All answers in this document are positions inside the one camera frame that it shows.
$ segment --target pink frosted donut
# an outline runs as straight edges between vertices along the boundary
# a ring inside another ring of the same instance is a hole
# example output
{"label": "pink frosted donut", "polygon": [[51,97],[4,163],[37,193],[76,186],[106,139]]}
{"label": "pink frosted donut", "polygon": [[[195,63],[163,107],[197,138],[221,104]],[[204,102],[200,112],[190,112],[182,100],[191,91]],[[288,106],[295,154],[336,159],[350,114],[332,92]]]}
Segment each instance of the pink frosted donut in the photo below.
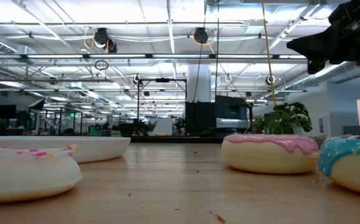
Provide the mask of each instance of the pink frosted donut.
{"label": "pink frosted donut", "polygon": [[265,174],[299,174],[316,167],[317,143],[294,135],[233,134],[221,146],[228,166]]}

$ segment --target white column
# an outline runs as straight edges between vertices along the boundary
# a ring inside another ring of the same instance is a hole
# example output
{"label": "white column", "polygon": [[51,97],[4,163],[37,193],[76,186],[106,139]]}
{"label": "white column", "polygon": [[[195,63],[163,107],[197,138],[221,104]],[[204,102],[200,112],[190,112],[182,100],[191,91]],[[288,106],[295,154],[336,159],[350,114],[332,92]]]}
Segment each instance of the white column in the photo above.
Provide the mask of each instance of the white column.
{"label": "white column", "polygon": [[[196,78],[198,77],[198,86],[196,88]],[[195,103],[200,102],[211,102],[211,72],[209,64],[189,64],[188,65],[188,102],[193,102],[195,96]]]}

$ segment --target desk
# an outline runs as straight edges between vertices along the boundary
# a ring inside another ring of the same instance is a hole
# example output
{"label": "desk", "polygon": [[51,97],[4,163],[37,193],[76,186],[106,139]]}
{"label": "desk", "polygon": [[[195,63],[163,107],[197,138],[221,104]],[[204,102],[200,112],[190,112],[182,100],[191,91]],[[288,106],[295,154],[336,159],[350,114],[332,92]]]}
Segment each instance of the desk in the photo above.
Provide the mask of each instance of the desk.
{"label": "desk", "polygon": [[65,194],[0,205],[0,223],[219,223],[214,213],[228,224],[360,223],[360,194],[315,172],[231,169],[220,146],[131,144],[124,157],[80,164],[84,179]]}

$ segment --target white bowl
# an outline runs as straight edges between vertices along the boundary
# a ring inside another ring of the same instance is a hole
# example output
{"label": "white bowl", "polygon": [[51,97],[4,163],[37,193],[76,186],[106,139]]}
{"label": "white bowl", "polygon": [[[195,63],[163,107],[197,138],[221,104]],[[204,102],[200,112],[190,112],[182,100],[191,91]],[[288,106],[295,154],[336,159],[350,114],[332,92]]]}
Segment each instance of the white bowl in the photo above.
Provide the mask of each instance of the white bowl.
{"label": "white bowl", "polygon": [[75,143],[80,148],[73,154],[76,162],[113,159],[124,154],[130,138],[80,136],[0,136],[0,147],[6,149],[50,149]]}

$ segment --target crumb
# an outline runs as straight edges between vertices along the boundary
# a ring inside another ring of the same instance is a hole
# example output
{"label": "crumb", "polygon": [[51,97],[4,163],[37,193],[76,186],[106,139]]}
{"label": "crumb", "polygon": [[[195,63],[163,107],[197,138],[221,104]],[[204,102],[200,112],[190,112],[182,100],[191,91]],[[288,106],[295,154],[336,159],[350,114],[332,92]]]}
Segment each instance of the crumb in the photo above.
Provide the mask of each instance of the crumb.
{"label": "crumb", "polygon": [[225,219],[220,215],[220,214],[216,214],[216,218],[221,222],[221,223],[225,223]]}

